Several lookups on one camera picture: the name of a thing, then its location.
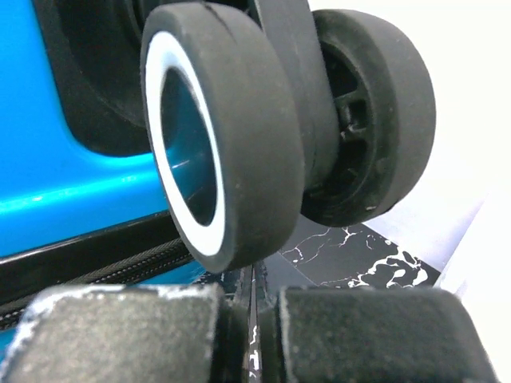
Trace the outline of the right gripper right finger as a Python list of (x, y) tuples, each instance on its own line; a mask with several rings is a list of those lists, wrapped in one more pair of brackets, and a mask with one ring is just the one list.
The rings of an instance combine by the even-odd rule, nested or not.
[(255, 297), (265, 382), (495, 382), (461, 300), (434, 288), (307, 285), (260, 262)]

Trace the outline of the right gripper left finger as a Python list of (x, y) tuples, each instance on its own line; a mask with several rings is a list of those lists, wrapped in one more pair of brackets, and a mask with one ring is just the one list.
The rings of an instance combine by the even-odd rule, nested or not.
[(218, 285), (53, 287), (27, 306), (4, 382), (245, 382), (248, 324)]

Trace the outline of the blue fish-print suitcase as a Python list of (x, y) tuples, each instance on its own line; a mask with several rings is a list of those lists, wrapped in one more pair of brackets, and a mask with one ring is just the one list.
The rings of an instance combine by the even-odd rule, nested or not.
[(436, 105), (393, 24), (305, 1), (1, 4), (1, 329), (62, 284), (132, 285), (347, 227), (421, 177)]

